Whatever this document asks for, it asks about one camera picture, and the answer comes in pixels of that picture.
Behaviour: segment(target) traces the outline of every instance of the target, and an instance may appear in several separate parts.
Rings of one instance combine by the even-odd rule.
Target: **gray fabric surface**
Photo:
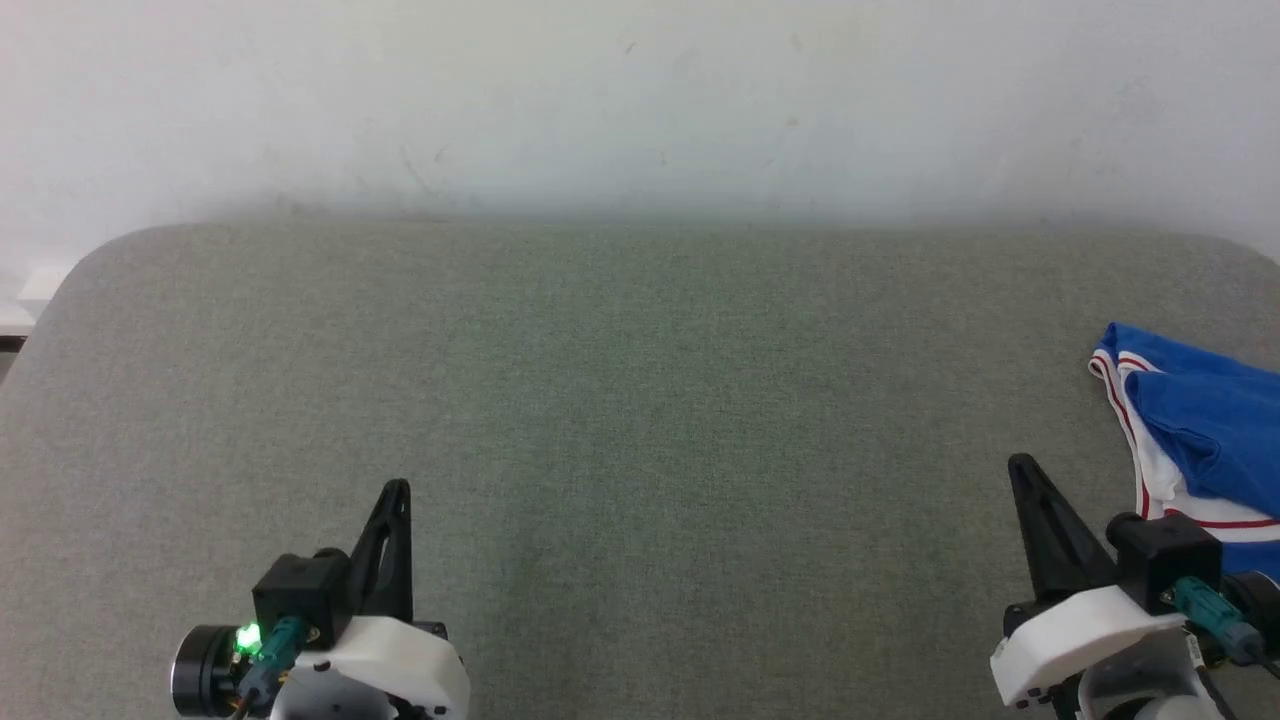
[[[138,233],[0,387],[0,714],[173,716],[187,629],[407,477],[475,717],[1002,716],[1007,455],[1101,529],[1106,323],[1280,368],[1277,304],[1271,261],[1144,233]]]

